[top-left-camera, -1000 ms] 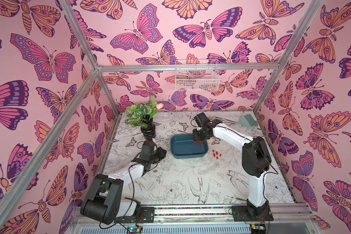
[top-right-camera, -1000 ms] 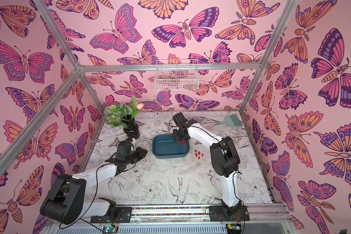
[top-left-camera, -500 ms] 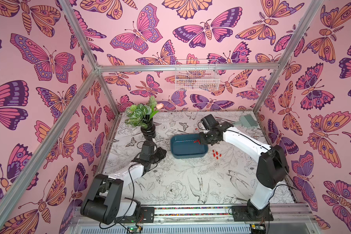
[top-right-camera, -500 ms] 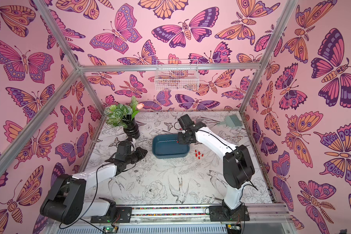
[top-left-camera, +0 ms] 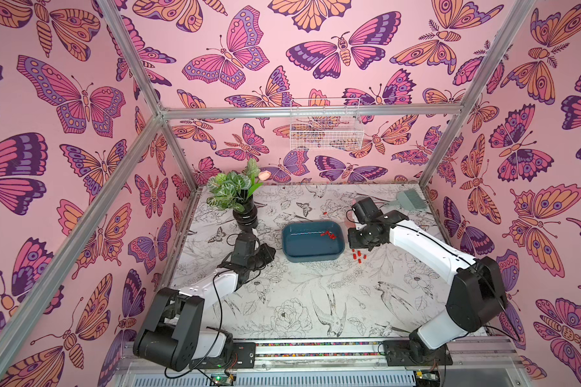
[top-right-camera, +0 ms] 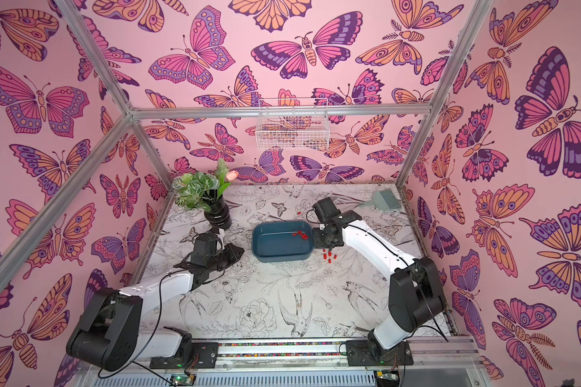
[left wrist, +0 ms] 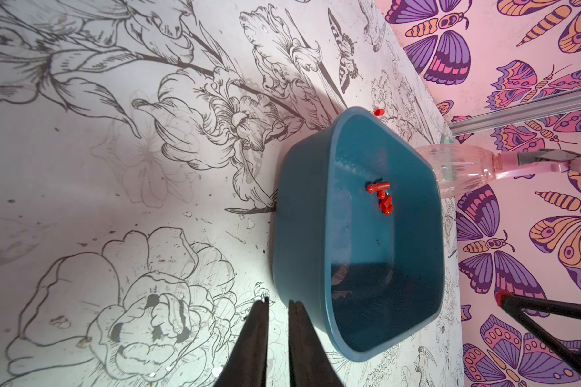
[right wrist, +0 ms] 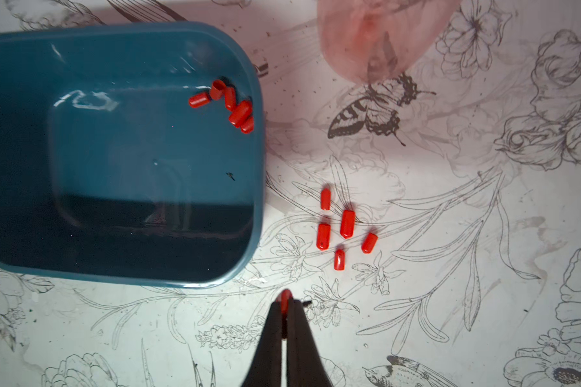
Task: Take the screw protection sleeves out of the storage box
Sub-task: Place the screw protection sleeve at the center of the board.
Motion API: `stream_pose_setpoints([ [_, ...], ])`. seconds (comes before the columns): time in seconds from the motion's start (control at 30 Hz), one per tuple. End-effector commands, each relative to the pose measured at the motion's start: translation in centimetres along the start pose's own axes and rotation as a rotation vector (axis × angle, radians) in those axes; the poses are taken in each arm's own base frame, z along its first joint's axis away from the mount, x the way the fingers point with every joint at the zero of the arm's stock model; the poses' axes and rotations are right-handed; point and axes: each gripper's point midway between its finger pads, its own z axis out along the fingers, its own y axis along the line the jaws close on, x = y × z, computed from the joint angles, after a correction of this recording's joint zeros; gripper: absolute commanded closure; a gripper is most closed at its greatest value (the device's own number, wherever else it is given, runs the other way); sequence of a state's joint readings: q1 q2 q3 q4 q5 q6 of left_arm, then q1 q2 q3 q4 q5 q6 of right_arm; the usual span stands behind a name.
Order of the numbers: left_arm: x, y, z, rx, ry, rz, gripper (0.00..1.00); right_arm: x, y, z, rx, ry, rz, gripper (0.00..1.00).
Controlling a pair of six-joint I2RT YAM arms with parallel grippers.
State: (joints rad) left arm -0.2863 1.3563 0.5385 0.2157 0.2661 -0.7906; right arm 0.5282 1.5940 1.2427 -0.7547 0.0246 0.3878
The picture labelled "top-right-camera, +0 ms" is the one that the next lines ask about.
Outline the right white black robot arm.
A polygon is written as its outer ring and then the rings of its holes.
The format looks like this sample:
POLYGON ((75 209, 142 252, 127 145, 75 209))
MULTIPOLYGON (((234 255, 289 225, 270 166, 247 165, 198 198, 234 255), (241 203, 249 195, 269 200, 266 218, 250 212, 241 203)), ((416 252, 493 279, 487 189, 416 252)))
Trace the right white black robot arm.
POLYGON ((398 346, 445 311, 439 270, 431 259, 404 252, 362 220, 322 224, 314 227, 312 234, 315 248, 353 248, 386 278, 389 316, 369 334, 376 351, 384 353, 398 346))

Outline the teal plastic storage box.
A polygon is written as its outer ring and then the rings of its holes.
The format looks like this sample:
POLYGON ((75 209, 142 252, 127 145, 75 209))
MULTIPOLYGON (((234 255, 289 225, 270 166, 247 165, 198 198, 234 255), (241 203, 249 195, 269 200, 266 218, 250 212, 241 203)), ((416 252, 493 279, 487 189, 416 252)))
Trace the teal plastic storage box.
POLYGON ((312 227, 304 221, 262 223, 253 229, 251 250, 261 263, 304 261, 313 252, 312 227), (302 240, 292 234, 302 231, 302 240))

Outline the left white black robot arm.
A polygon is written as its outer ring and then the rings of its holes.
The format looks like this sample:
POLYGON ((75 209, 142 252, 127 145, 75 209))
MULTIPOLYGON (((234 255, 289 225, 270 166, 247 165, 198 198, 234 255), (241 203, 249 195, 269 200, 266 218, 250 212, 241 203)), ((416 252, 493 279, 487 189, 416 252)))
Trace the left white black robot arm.
POLYGON ((233 243, 218 250, 216 243, 201 243, 171 271, 120 290, 96 291, 69 337, 66 355, 110 373, 118 373, 142 359, 193 364, 192 334, 176 327, 143 331, 143 316, 179 295, 208 284, 212 273, 224 274, 238 263, 245 250, 233 243))

